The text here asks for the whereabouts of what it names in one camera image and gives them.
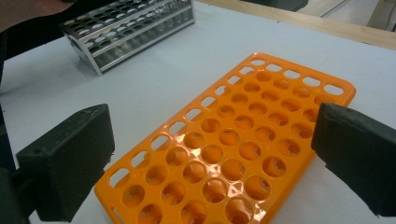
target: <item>metal test tube rack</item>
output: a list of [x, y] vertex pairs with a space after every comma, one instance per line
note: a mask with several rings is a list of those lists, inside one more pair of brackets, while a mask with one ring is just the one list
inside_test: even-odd
[[119, 0], [60, 24], [99, 75], [195, 22], [192, 0]]

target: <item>white table surface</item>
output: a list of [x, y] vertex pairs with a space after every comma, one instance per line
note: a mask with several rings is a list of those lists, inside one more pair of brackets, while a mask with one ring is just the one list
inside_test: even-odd
[[[97, 76], [61, 38], [6, 61], [0, 101], [14, 153], [80, 109], [108, 104], [112, 161], [253, 52], [346, 79], [350, 107], [396, 128], [396, 51], [195, 3], [196, 23]], [[35, 215], [32, 223], [40, 223]], [[93, 192], [73, 223], [110, 223]], [[316, 158], [273, 223], [396, 223], [376, 217]]]

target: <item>human hand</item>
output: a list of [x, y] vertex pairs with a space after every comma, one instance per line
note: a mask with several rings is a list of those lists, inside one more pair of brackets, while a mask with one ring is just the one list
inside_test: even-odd
[[0, 0], [0, 32], [32, 18], [62, 12], [72, 5], [61, 0]]

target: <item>orange test tube rack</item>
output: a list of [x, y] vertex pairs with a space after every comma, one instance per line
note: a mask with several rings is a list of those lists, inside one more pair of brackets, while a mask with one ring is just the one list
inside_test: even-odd
[[95, 193], [115, 223], [268, 223], [315, 157], [318, 106], [355, 93], [254, 53], [108, 168]]

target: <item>test tube rack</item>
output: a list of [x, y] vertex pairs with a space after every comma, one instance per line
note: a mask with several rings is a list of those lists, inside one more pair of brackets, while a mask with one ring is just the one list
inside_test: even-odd
[[254, 53], [113, 163], [95, 193], [114, 223], [269, 223], [315, 158], [320, 104], [355, 94]]
[[60, 27], [81, 60], [102, 75], [194, 22], [191, 0], [119, 0]]

